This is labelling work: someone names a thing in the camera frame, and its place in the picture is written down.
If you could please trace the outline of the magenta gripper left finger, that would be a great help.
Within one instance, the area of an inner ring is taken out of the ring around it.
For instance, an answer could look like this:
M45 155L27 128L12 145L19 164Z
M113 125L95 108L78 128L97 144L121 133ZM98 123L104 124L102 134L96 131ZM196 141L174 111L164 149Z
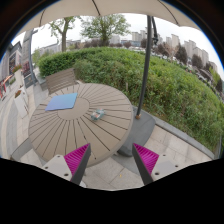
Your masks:
M91 145L86 144L65 156L57 154L42 169L79 185L82 181L90 155Z

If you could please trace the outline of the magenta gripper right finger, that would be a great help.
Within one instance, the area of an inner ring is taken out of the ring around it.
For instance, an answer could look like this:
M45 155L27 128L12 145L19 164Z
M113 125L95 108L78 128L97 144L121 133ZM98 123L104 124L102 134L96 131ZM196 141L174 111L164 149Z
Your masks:
M145 185L181 169L181 165L168 154L158 155L136 143L132 145L132 154Z

